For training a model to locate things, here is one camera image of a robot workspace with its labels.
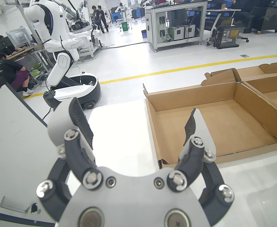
yellow floor line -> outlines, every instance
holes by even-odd
[[[143,77],[147,77],[147,76],[173,73],[173,72],[184,71],[184,70],[189,70],[189,69],[195,69],[195,68],[200,68],[200,67],[211,67],[211,66],[228,64],[228,63],[236,63],[236,62],[242,62],[242,61],[253,61],[253,60],[276,58],[276,57],[277,57],[277,54],[275,54],[275,55],[266,55],[266,56],[258,56],[258,57],[251,57],[251,58],[242,58],[242,59],[230,60],[230,61],[219,61],[219,62],[206,63],[206,64],[201,64],[201,65],[196,65],[196,66],[190,66],[190,67],[181,67],[181,68],[176,68],[176,69],[169,69],[169,70],[164,70],[164,71],[159,71],[159,72],[154,72],[154,73],[149,73],[149,74],[140,74],[140,75],[136,75],[136,76],[130,76],[130,77],[125,77],[125,78],[120,78],[120,79],[115,79],[115,80],[101,81],[100,84],[102,85],[102,84],[108,84],[108,83],[113,83],[113,82],[119,82],[119,81],[123,81],[123,80],[132,80],[132,79],[143,78]],[[28,96],[28,97],[23,97],[23,99],[37,97],[37,96],[41,96],[43,94],[44,93],[33,94],[33,95]]]

green trash bin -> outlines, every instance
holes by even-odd
[[[121,26],[123,28],[123,31],[128,31],[128,23],[127,22],[122,22]]]

open cardboard box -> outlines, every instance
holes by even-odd
[[[277,150],[277,108],[242,83],[144,93],[160,168],[178,162],[194,108],[202,113],[215,143],[216,163]]]
[[[201,85],[219,84],[225,82],[242,82],[253,79],[277,76],[277,62],[272,64],[262,64],[255,67],[240,69],[225,69],[212,73],[205,73],[206,80]]]
[[[248,80],[244,84],[277,107],[277,76]]]

black wheel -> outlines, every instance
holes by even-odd
[[[82,104],[83,109],[92,109],[94,108],[95,102],[94,101],[89,101],[84,104]]]

sneaker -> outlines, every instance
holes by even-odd
[[[29,95],[32,95],[34,94],[36,91],[34,90],[30,90],[29,88],[27,89],[27,92],[24,92],[23,91],[23,96],[29,96]]]

